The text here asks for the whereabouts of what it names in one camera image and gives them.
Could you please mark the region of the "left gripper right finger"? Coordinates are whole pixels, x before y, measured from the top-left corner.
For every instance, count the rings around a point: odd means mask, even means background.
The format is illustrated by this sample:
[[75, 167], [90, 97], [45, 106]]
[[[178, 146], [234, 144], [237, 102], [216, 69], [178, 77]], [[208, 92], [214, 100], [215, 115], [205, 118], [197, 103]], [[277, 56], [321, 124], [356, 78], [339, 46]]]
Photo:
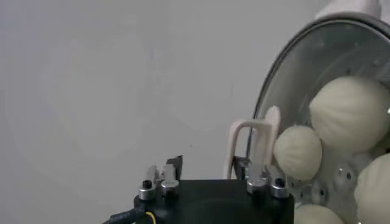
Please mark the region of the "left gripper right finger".
[[240, 156], [233, 157], [236, 178], [245, 180], [250, 195], [269, 194], [274, 198], [288, 198], [285, 175], [273, 165], [258, 165]]

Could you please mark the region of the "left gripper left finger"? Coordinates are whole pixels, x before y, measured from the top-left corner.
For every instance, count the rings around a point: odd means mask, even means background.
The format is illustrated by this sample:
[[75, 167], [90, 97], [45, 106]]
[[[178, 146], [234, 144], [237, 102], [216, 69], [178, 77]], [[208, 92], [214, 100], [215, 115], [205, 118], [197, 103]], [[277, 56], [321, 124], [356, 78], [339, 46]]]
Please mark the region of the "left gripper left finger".
[[182, 164], [183, 156], [179, 155], [168, 159], [161, 172], [157, 166], [150, 166], [138, 189], [139, 199], [142, 201], [156, 199], [158, 189], [161, 190], [162, 197], [175, 197], [179, 193]]

